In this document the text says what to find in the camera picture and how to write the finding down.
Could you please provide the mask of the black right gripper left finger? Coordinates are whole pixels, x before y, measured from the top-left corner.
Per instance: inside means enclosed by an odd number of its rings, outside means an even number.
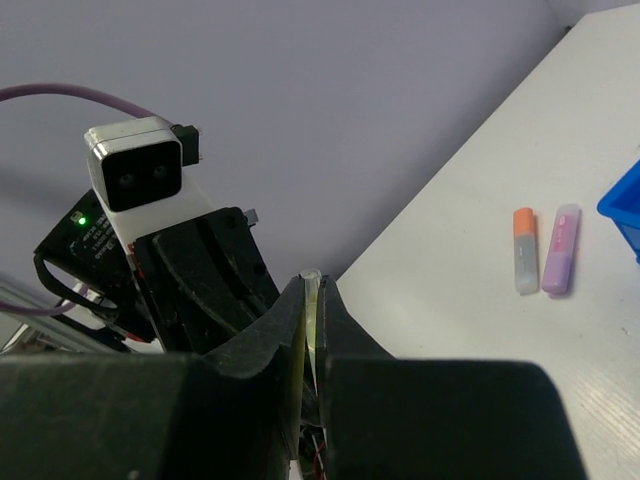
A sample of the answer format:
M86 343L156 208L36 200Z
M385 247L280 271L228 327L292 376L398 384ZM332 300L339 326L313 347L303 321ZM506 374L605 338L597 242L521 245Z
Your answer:
M118 353L1 285L57 353L1 354L5 479L285 479L298 456L305 287L206 355Z

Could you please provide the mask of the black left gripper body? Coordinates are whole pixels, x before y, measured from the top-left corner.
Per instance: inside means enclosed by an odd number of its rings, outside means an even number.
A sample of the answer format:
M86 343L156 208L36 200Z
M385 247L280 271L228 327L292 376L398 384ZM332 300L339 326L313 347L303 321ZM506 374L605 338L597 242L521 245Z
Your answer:
M238 207L222 208L131 245L136 286L164 351L206 354L274 305L279 290L255 223Z

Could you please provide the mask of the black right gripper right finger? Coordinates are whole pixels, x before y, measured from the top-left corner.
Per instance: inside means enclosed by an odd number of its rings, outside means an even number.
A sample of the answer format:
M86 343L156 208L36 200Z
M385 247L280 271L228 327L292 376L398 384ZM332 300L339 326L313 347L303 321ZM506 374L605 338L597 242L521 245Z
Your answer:
M318 292L317 381L331 479L579 479L561 397L530 362L397 359Z

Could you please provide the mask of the yellow pen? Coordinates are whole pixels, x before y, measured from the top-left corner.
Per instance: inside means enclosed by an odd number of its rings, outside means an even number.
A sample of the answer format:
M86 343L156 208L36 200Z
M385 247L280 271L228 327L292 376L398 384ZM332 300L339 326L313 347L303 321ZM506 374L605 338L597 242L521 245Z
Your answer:
M316 334L317 334L317 308L322 273L318 269L306 269L299 273L304 281L304 308L306 351L311 371L311 384L314 393L317 393L316 372Z

